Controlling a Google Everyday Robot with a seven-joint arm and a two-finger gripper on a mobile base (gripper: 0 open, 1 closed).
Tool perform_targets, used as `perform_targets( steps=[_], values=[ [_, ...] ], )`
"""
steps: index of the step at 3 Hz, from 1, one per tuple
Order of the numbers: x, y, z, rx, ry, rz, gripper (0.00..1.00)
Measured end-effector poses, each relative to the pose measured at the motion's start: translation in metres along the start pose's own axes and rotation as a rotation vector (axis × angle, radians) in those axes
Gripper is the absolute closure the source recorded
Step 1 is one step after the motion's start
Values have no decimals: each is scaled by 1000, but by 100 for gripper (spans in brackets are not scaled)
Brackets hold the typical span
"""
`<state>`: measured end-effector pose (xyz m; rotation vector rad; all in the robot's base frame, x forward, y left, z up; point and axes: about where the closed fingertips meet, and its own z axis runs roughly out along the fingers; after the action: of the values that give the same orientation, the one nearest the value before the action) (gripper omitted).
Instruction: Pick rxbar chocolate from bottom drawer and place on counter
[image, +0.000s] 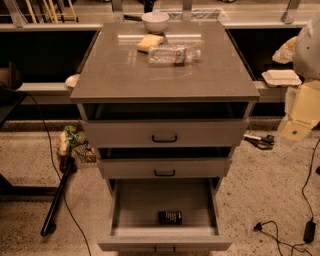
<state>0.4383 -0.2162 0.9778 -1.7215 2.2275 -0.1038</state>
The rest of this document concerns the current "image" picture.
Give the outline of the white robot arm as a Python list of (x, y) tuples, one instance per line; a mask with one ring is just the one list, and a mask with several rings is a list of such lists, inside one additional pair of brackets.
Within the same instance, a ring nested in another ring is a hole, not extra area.
[(292, 62), (295, 73), (304, 79), (297, 89), (287, 90), (285, 117), (278, 127), (283, 142), (298, 142), (320, 122), (320, 11), (274, 53), (272, 60)]

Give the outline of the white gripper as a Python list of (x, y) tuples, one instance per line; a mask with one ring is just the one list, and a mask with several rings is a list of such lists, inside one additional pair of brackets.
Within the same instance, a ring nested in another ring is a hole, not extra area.
[(279, 125), (280, 136), (291, 142), (307, 137), (320, 122), (320, 81), (310, 80), (289, 88), (285, 112), (288, 120)]

